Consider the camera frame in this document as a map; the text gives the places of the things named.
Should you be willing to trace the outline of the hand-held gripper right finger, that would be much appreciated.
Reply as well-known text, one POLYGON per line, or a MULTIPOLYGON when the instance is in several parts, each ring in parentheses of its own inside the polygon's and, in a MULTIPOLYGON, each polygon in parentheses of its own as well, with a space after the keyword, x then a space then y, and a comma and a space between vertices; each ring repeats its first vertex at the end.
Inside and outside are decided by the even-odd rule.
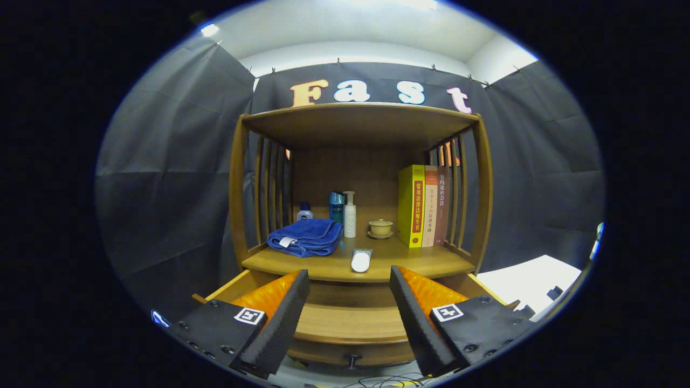
POLYGON ((461 293, 399 265, 390 290, 421 373, 433 377, 489 358, 535 326, 489 292, 461 293))

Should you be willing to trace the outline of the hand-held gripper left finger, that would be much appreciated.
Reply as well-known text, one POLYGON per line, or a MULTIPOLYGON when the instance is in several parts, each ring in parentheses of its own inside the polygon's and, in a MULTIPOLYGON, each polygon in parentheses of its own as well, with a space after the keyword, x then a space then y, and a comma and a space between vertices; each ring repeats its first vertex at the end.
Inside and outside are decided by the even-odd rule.
POLYGON ((308 271, 247 269, 172 322, 183 346, 223 369, 267 379, 278 371, 310 292, 308 271))

